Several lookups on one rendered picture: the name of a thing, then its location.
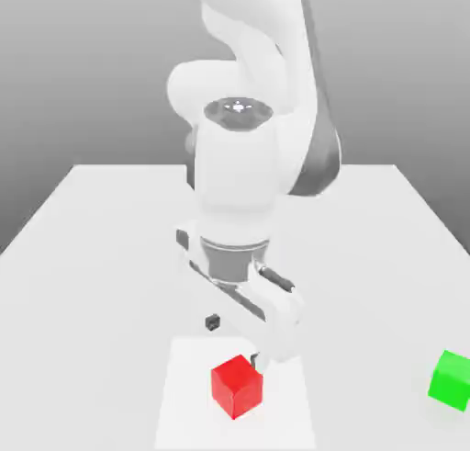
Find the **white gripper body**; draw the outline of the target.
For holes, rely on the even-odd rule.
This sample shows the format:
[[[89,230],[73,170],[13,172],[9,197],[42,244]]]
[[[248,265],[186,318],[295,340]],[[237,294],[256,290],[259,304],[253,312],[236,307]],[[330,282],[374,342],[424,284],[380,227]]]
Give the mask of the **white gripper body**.
[[[304,300],[296,285],[265,263],[264,251],[181,251],[186,293],[204,317],[238,328],[299,323]]]

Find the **small red cube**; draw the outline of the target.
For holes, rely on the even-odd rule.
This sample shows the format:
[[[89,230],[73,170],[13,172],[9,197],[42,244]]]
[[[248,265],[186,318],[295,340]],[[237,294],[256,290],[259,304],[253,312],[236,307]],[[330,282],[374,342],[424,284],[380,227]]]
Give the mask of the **small red cube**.
[[[214,367],[210,384],[213,400],[232,420],[263,402],[263,375],[243,355]]]

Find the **small green cube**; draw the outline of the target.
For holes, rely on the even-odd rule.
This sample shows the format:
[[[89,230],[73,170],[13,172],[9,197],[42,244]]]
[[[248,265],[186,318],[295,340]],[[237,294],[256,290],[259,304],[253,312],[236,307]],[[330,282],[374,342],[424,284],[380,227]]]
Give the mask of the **small green cube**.
[[[434,368],[428,396],[464,412],[470,400],[470,359],[444,350]]]

